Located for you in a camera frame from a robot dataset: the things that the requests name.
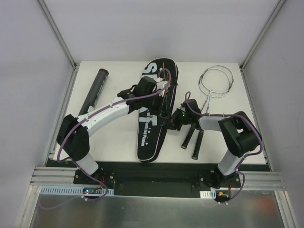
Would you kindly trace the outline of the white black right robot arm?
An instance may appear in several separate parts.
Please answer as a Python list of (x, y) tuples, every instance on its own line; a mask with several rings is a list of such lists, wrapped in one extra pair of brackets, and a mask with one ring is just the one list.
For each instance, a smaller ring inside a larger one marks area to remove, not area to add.
[(183, 125), (191, 125), (197, 130), (221, 132), (227, 151), (214, 171), (204, 178), (209, 187), (225, 187), (238, 171), (243, 160), (257, 147), (263, 150), (260, 133), (246, 113), (202, 114), (195, 99), (184, 101), (170, 118), (169, 126), (180, 131)]

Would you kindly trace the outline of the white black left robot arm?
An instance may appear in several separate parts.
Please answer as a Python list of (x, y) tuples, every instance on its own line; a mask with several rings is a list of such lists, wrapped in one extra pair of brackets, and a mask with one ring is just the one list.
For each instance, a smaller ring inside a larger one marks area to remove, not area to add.
[(140, 108), (158, 112), (164, 92), (170, 87), (169, 81), (156, 82), (144, 76), (139, 83), (123, 90), (108, 104), (89, 113), (64, 117), (56, 141), (60, 145), (57, 160), (62, 151), (68, 155), (84, 173), (84, 179), (91, 185), (100, 181), (99, 166), (89, 153), (89, 138), (113, 120), (128, 115)]

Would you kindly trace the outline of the black shuttlecock tube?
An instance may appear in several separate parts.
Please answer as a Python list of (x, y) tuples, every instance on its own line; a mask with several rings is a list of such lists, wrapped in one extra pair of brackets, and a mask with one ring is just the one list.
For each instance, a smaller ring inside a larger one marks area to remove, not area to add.
[(106, 69), (101, 68), (98, 70), (78, 115), (89, 113), (95, 109), (108, 76), (109, 72)]

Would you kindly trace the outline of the black racket bag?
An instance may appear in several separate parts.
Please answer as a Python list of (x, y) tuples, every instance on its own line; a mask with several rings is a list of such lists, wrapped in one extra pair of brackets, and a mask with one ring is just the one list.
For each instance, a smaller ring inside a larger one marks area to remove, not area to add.
[(142, 163), (153, 162), (159, 156), (173, 111), (179, 71), (173, 59), (164, 57), (151, 61), (142, 72), (142, 76), (148, 76), (160, 84), (162, 80), (169, 79), (168, 73), (162, 71), (163, 68), (171, 74), (171, 86), (159, 96), (159, 113), (154, 115), (144, 107), (139, 110), (137, 159)]

